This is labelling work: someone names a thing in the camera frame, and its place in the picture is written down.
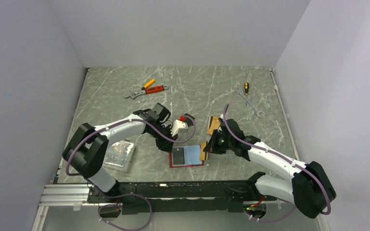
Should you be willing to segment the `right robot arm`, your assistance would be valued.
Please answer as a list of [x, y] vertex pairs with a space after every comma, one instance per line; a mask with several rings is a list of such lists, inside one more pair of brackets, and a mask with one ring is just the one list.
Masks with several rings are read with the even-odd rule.
[[249, 198], [272, 196], [290, 202], [308, 218], [331, 212], [331, 203], [337, 194], [320, 163], [305, 163], [276, 151], [259, 138], [245, 135], [233, 119], [215, 117], [213, 120], [217, 124], [210, 127], [211, 138], [204, 147], [205, 152], [225, 154], [232, 151], [279, 176], [275, 178], [260, 171], [253, 174], [246, 181]]

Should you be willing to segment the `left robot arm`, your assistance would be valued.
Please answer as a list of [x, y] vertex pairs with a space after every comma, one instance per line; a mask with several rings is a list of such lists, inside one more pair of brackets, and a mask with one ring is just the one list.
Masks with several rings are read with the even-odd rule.
[[160, 103], [152, 109], [137, 110], [128, 117], [113, 123], [92, 126], [81, 124], [62, 157], [67, 168], [74, 168], [78, 175], [95, 185], [107, 202], [115, 201], [120, 193], [120, 183], [103, 166], [106, 151], [113, 144], [126, 138], [147, 133], [155, 138], [159, 150], [169, 152], [178, 139], [173, 125], [166, 125], [170, 111]]

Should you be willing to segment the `single black credit card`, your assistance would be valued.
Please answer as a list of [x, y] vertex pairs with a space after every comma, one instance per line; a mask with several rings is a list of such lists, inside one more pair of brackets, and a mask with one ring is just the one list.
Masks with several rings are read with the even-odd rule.
[[185, 164], [185, 154], [183, 147], [174, 147], [172, 150], [172, 165], [181, 166]]

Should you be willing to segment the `red leather card holder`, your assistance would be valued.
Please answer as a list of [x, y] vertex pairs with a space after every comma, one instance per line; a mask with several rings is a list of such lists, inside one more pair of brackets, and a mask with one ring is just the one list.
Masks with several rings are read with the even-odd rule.
[[170, 168], [198, 167], [198, 166], [203, 166], [204, 165], [204, 161], [201, 161], [199, 159], [200, 145], [187, 145], [187, 146], [182, 146], [182, 147], [184, 148], [185, 164], [181, 165], [181, 166], [173, 166], [172, 165], [172, 151], [171, 151], [169, 153], [169, 166], [170, 166]]

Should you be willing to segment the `single gold credit card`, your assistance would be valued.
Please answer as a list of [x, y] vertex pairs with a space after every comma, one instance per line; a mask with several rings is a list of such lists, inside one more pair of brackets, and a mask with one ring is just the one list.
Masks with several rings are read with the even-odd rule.
[[204, 151], [204, 149], [207, 147], [208, 142], [204, 141], [200, 144], [200, 154], [199, 154], [199, 159], [201, 161], [205, 161], [209, 157], [209, 153]]

